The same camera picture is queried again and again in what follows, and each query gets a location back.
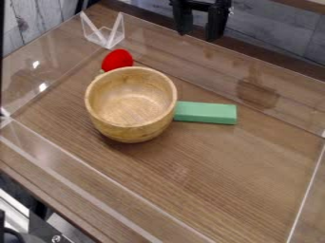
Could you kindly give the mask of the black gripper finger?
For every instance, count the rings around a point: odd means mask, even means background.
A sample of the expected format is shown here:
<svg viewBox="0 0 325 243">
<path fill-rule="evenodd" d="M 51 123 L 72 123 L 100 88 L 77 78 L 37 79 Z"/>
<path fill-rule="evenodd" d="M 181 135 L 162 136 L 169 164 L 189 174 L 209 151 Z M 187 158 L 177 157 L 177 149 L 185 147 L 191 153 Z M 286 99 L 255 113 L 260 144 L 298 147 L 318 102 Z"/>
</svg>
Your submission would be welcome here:
<svg viewBox="0 0 325 243">
<path fill-rule="evenodd" d="M 228 8 L 219 6 L 209 8 L 209 22 L 207 24 L 207 40 L 209 42 L 216 41 L 224 36 L 229 13 Z"/>
<path fill-rule="evenodd" d="M 193 30 L 193 13 L 188 2 L 173 2 L 173 16 L 176 27 L 181 35 L 187 35 Z"/>
</svg>

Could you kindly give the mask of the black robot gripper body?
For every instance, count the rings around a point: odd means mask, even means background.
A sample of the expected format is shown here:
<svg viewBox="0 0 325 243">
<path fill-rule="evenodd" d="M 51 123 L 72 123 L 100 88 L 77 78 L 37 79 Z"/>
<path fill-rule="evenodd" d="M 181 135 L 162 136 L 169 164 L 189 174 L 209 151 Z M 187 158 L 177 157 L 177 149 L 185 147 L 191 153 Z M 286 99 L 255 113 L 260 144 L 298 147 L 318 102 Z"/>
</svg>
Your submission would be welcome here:
<svg viewBox="0 0 325 243">
<path fill-rule="evenodd" d="M 208 12 L 212 8 L 229 9 L 233 6 L 233 0 L 213 0 L 205 2 L 200 0 L 169 0 L 169 5 L 184 12 L 195 10 Z"/>
</svg>

